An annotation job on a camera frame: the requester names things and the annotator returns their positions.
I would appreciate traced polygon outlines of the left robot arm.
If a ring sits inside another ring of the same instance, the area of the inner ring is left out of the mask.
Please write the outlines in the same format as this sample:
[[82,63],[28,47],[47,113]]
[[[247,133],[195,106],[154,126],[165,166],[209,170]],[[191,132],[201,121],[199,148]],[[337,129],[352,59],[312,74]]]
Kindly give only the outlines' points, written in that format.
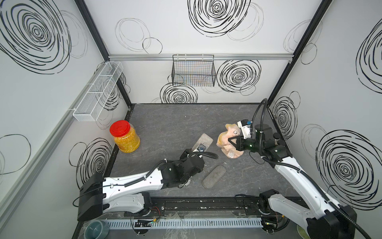
[[206,155],[205,151],[186,149],[180,159],[161,160],[144,173],[124,177],[94,174],[80,188],[77,220],[90,221],[110,212],[148,211],[152,206],[151,191],[186,184],[202,172]]

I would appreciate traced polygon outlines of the grey rectangular eyeglass case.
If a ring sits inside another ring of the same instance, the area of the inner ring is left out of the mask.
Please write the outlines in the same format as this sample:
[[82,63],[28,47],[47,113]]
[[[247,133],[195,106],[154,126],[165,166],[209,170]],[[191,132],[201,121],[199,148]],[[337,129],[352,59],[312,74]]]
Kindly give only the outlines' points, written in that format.
[[193,152],[194,149],[196,149],[196,147],[200,144],[204,144],[207,149],[211,146],[211,144],[213,143],[213,139],[208,136],[207,134],[203,133],[201,135],[201,137],[197,140],[197,142],[194,144],[194,146],[192,147],[191,151]]

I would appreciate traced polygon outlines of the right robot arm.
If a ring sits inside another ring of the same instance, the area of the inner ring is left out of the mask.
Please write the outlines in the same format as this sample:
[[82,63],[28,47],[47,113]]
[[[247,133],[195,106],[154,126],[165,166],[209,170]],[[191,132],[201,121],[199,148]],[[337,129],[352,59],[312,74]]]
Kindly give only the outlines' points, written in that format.
[[280,213],[299,225],[311,239],[353,239],[356,212],[322,190],[300,167],[289,153],[281,135],[268,125],[251,128],[246,120],[238,122],[242,135],[229,139],[238,151],[258,153],[261,158],[281,174],[299,194],[302,206],[280,194],[268,190],[259,196],[258,209],[262,214]]

